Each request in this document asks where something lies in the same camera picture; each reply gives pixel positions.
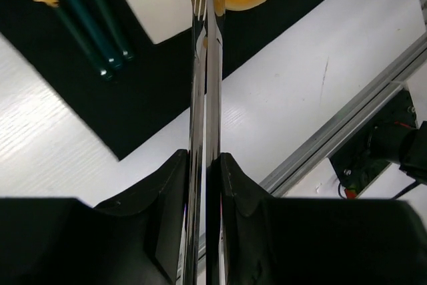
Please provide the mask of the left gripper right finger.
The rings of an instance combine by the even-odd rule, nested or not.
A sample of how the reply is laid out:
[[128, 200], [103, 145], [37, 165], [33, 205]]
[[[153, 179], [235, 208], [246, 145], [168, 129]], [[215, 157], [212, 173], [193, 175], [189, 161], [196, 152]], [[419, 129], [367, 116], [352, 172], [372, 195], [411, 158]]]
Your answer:
[[228, 284], [425, 284], [426, 229], [398, 200], [276, 198], [220, 156]]

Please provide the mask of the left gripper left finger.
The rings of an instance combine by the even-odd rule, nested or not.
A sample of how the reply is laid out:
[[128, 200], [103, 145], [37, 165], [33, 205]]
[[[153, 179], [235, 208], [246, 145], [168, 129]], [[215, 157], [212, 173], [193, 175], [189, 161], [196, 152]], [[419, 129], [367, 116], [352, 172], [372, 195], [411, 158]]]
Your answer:
[[187, 151], [90, 207], [76, 198], [1, 200], [2, 284], [174, 284]]

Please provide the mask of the metal tongs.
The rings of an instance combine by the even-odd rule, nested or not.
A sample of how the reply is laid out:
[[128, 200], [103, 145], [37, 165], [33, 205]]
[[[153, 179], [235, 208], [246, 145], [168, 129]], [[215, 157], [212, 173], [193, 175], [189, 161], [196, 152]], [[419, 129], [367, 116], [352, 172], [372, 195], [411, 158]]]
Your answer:
[[193, 74], [189, 119], [189, 190], [183, 284], [196, 284], [200, 218], [205, 218], [206, 284], [220, 284], [221, 114], [225, 0], [191, 0]]

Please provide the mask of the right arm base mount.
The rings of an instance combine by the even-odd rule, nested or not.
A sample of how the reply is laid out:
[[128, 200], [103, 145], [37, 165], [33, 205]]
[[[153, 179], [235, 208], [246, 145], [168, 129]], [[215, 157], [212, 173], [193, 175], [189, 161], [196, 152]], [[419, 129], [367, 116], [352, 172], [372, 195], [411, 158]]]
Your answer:
[[417, 134], [410, 92], [399, 91], [329, 157], [338, 196], [354, 199], [390, 164], [401, 164]]

